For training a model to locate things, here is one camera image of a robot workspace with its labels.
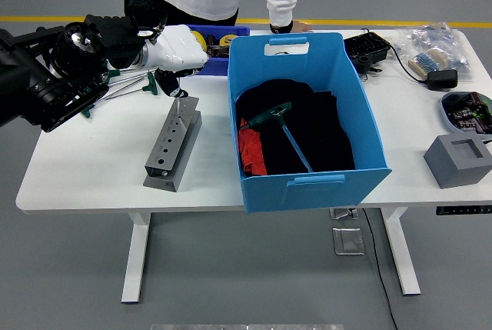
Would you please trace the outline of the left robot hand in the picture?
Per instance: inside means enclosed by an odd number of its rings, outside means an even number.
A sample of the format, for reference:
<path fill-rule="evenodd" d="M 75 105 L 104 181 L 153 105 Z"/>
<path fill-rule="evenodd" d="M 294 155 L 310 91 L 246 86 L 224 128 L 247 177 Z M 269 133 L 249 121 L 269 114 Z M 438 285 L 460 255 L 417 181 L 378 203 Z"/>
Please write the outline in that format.
<path fill-rule="evenodd" d="M 165 27 L 155 43 L 145 43 L 140 60 L 142 67 L 155 68 L 155 81 L 167 96 L 173 98 L 188 97 L 181 89 L 179 79 L 195 75 L 207 62 L 206 51 L 186 25 Z"/>

